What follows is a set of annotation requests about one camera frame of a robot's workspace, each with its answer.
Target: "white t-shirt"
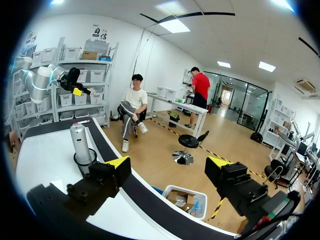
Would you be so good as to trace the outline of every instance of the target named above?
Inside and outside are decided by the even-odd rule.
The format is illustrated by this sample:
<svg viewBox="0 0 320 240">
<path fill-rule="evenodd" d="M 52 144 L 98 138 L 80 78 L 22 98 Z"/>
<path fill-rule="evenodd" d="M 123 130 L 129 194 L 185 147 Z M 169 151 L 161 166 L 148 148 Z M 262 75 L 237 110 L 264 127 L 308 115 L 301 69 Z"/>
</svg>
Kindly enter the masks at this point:
<svg viewBox="0 0 320 240">
<path fill-rule="evenodd" d="M 128 101 L 134 109 L 139 109 L 143 104 L 148 104 L 148 94 L 143 89 L 135 91 L 129 88 L 124 92 L 121 100 Z"/>
</svg>

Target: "black bag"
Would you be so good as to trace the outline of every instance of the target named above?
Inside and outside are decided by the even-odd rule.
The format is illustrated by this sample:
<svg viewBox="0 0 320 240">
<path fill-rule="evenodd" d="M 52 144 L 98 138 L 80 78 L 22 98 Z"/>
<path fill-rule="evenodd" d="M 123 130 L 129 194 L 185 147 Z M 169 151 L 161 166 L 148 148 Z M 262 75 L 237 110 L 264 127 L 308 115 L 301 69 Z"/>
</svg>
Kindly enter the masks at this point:
<svg viewBox="0 0 320 240">
<path fill-rule="evenodd" d="M 251 134 L 250 139 L 252 139 L 252 140 L 254 140 L 254 141 L 256 141 L 256 142 L 261 144 L 264 138 L 262 137 L 262 135 L 260 133 L 254 132 L 254 133 Z"/>
</svg>

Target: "yellow black caution tape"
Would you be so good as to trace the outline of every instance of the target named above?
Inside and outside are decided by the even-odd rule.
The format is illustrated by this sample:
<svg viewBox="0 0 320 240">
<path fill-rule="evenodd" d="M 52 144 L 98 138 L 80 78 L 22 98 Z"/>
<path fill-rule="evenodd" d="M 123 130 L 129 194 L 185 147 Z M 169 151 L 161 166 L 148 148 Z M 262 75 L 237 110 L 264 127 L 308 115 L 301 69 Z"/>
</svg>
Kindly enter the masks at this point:
<svg viewBox="0 0 320 240">
<path fill-rule="evenodd" d="M 167 129 L 168 131 L 170 131 L 170 132 L 174 133 L 174 134 L 175 134 L 175 135 L 177 135 L 177 136 L 180 136 L 180 134 L 178 134 L 178 133 L 176 133 L 175 131 L 171 130 L 170 128 L 168 128 L 168 127 L 166 127 L 166 126 L 162 125 L 161 123 L 159 123 L 159 122 L 157 122 L 157 121 L 153 120 L 152 118 L 149 118 L 148 120 L 151 120 L 151 121 L 155 122 L 156 124 L 158 124 L 159 126 L 163 127 L 164 129 Z M 218 154 L 216 154 L 216 153 L 214 153 L 214 152 L 212 152 L 212 151 L 209 151 L 208 149 L 204 148 L 203 146 L 199 146 L 199 148 L 201 148 L 201 149 L 203 149 L 203 150 L 207 151 L 208 153 L 210 153 L 210 154 L 214 155 L 214 156 L 215 156 L 215 157 L 217 157 L 217 158 L 220 158 L 220 159 L 222 159 L 222 160 L 228 161 L 229 163 L 233 164 L 233 162 L 232 162 L 232 161 L 230 161 L 230 160 L 228 160 L 228 159 L 225 159 L 224 157 L 219 156 Z M 248 171 L 249 171 L 250 173 L 252 173 L 252 174 L 255 174 L 255 175 L 257 175 L 257 176 L 259 176 L 259 177 L 263 178 L 263 179 L 267 179 L 265 176 L 262 176 L 262 175 L 260 175 L 260 174 L 258 174 L 258 173 L 256 173 L 256 172 L 254 172 L 254 171 L 251 171 L 251 170 L 249 170 L 249 169 L 248 169 Z"/>
<path fill-rule="evenodd" d="M 223 201 L 224 201 L 224 199 L 221 198 L 218 206 L 216 207 L 216 209 L 214 210 L 214 213 L 213 213 L 212 216 L 211 216 L 211 219 L 214 219 L 214 218 L 216 217 L 216 215 L 218 214 L 218 211 L 219 211 L 219 209 L 220 209 L 221 204 L 223 203 Z"/>
</svg>

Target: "silver cylinder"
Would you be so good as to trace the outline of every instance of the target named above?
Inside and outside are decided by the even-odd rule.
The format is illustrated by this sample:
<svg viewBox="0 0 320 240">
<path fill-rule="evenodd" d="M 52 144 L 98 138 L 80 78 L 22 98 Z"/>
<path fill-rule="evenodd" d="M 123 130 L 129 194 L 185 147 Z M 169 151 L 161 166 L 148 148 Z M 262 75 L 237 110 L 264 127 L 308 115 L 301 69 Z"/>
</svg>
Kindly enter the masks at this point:
<svg viewBox="0 0 320 240">
<path fill-rule="evenodd" d="M 75 150 L 76 161 L 82 165 L 91 163 L 92 159 L 88 148 L 85 126 L 82 124 L 73 124 L 70 127 L 70 133 Z M 89 173 L 88 166 L 78 166 L 84 174 Z"/>
<path fill-rule="evenodd" d="M 23 81 L 26 89 L 30 93 L 31 101 L 40 104 L 47 93 L 51 70 L 47 67 L 39 67 L 37 74 L 33 71 L 25 72 Z"/>
</svg>

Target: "chrome stool base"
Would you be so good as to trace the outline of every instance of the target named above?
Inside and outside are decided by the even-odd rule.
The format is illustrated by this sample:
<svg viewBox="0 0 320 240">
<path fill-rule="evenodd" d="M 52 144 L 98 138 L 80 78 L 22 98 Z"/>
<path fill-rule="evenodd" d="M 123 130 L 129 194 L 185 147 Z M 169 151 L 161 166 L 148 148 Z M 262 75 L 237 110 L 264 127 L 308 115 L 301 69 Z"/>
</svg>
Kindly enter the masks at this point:
<svg viewBox="0 0 320 240">
<path fill-rule="evenodd" d="M 175 151 L 172 153 L 173 160 L 180 165 L 189 166 L 194 163 L 194 157 L 184 151 Z"/>
</svg>

